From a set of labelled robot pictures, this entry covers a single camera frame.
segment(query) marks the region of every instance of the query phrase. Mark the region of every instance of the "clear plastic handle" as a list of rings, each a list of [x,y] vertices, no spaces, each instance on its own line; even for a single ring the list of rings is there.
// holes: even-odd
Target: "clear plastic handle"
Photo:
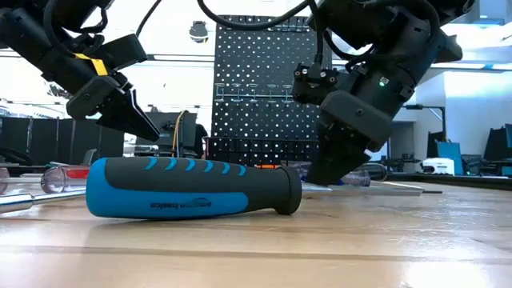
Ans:
[[[9,171],[7,168],[0,168],[0,194],[7,190],[9,183],[6,181],[9,179]]]
[[[41,177],[41,188],[45,193],[84,191],[89,175],[89,166],[59,166],[50,168]]]

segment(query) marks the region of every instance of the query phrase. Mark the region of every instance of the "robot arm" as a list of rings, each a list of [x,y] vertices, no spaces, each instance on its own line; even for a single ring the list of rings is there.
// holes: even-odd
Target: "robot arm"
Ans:
[[[73,95],[66,106],[72,118],[100,113],[97,124],[154,141],[158,130],[138,107],[128,79],[118,72],[147,59],[137,37],[131,34],[102,44],[103,39],[88,35],[105,27],[106,9],[112,1],[2,2],[0,42],[40,69],[45,80],[56,82]],[[44,15],[49,5],[53,6],[50,21]],[[83,29],[96,8],[102,9],[102,23]],[[83,33],[72,38],[65,29]]]
[[[440,26],[469,12],[473,4],[474,0],[320,1],[314,22],[310,21],[317,33],[323,33],[315,25],[320,20],[352,47],[372,47],[359,56],[339,55],[349,60],[348,74],[321,70],[315,64],[299,65],[294,72],[294,99],[320,105],[321,110],[320,151],[308,182],[334,184],[370,159],[366,150],[382,148],[393,118],[430,65],[462,59],[455,37],[448,37]]]
[[[86,34],[72,38],[64,31],[80,30],[96,7],[106,16],[112,1],[60,0],[50,22],[52,35],[45,29],[43,11],[57,0],[4,0],[0,42],[39,68],[46,80],[72,93],[67,110],[73,118],[99,112],[102,126],[156,140],[157,129],[137,106],[132,85],[118,72],[146,60],[137,37],[98,45],[97,38]],[[220,18],[203,0],[198,4],[218,24],[240,30],[276,26],[310,6],[310,26],[317,31],[319,49],[312,66],[298,64],[293,94],[297,102],[320,105],[320,151],[308,181],[328,185],[368,161],[366,150],[381,149],[394,116],[432,63],[462,59],[461,47],[440,26],[469,12],[474,0],[321,0],[318,6],[305,0],[270,22],[248,25]],[[371,48],[363,55],[343,53],[332,43],[329,30],[356,49],[369,44]],[[348,60],[348,74],[322,69],[322,37],[333,52]]]

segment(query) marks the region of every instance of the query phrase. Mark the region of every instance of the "wire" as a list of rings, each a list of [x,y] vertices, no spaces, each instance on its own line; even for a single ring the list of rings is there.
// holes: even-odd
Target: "wire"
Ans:
[[[202,12],[204,12],[204,14],[206,14],[206,16],[208,16],[208,18],[212,19],[217,24],[225,26],[227,28],[231,28],[231,29],[245,30],[245,31],[264,30],[267,28],[274,27],[274,26],[279,25],[279,24],[283,23],[284,21],[292,18],[298,12],[302,11],[304,8],[306,8],[308,6],[307,0],[305,0],[305,1],[301,2],[300,4],[298,4],[296,7],[292,8],[290,11],[273,19],[272,21],[268,21],[265,23],[255,23],[255,24],[239,24],[239,23],[234,23],[234,22],[225,20],[225,19],[217,16],[214,12],[212,12],[206,6],[204,0],[198,0],[198,4],[199,4],[199,8],[201,8]]]
[[[379,55],[379,54],[370,54],[364,53],[362,55],[354,56],[348,63],[345,65],[345,68],[348,72],[352,71],[352,67],[360,62],[368,62],[368,61],[389,61],[389,62],[404,62],[406,60],[416,58],[420,54],[424,53],[425,50],[431,48],[434,44],[434,40],[438,36],[438,33],[441,28],[441,23],[439,21],[439,15],[436,9],[426,0],[415,0],[415,3],[410,2],[408,0],[381,0],[379,2],[358,2],[356,0],[352,0],[352,2],[357,3],[359,5],[363,5],[363,8],[372,9],[372,8],[381,8],[388,6],[404,6],[405,8],[410,8],[411,10],[416,10],[418,6],[422,8],[423,12],[426,13],[426,19],[430,24],[430,35],[424,45],[423,49],[420,49],[418,52],[413,54],[396,54],[396,55]]]
[[[135,35],[137,35],[137,37],[139,37],[141,35],[142,28],[144,28],[144,25],[146,24],[146,22],[150,19],[151,15],[157,9],[158,5],[160,5],[160,2],[162,2],[162,0],[155,1],[154,4],[152,5],[152,7],[150,8],[150,10],[147,11],[146,16],[144,16],[141,23],[138,24],[137,32],[135,32]]]
[[[348,53],[345,53],[345,52],[341,51],[336,46],[336,44],[334,44],[333,39],[330,36],[329,31],[327,31],[327,30],[323,31],[323,38],[326,40],[326,43],[327,43],[328,47],[333,51],[333,53],[335,53],[341,59],[350,60],[353,57],[355,57],[355,55],[348,54]]]
[[[314,56],[314,62],[322,64],[323,61],[323,32],[326,30],[325,25],[320,16],[317,3],[314,0],[307,0],[314,19],[314,28],[317,35],[317,54]]]
[[[50,41],[50,44],[57,50],[57,52],[59,52],[60,54],[66,56],[66,57],[74,58],[74,53],[72,51],[70,51],[69,49],[67,49],[67,47],[58,40],[58,38],[54,32],[53,16],[54,16],[55,7],[57,5],[57,1],[58,0],[49,0],[45,6],[43,16],[42,16],[42,24],[44,26],[44,31],[45,31],[46,37]],[[106,14],[106,10],[102,9],[102,20],[100,21],[99,24],[97,24],[96,26],[86,27],[86,28],[81,28],[78,30],[71,30],[71,31],[73,31],[75,33],[82,33],[82,34],[100,33],[106,28],[108,21],[109,20],[108,20],[107,14]],[[91,56],[94,52],[96,52],[99,49],[99,47],[101,45],[103,45],[104,42],[105,42],[105,37],[103,35],[95,35],[94,36],[94,44],[91,47],[89,47],[83,51],[84,55]]]
[[[57,5],[58,0],[49,0],[45,6],[45,10],[42,15],[42,24],[45,28],[45,34],[50,41],[50,44],[62,55],[74,58],[74,54],[69,51],[60,41],[54,32],[53,26],[53,15],[55,6]]]
[[[173,136],[173,152],[172,152],[172,157],[174,157],[174,149],[176,148],[176,154],[177,156],[179,157],[179,152],[178,152],[178,148],[177,148],[177,144],[178,144],[178,131],[179,131],[179,122],[180,120],[182,119],[182,116],[183,114],[185,113],[186,110],[183,110],[178,118],[176,119],[176,127],[174,128],[174,136]]]

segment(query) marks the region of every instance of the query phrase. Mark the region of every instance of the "table surface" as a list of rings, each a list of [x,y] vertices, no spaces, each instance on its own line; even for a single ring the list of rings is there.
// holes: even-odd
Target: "table surface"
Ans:
[[[0,287],[510,287],[512,192],[416,185],[444,194],[179,222],[96,218],[83,200],[3,214]]]

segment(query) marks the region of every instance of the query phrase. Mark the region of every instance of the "blue screwdriver handle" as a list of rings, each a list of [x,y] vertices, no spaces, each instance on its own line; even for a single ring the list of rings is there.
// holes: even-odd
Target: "blue screwdriver handle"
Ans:
[[[103,158],[90,168],[86,202],[99,217],[186,219],[273,208],[292,214],[298,173],[188,158]]]

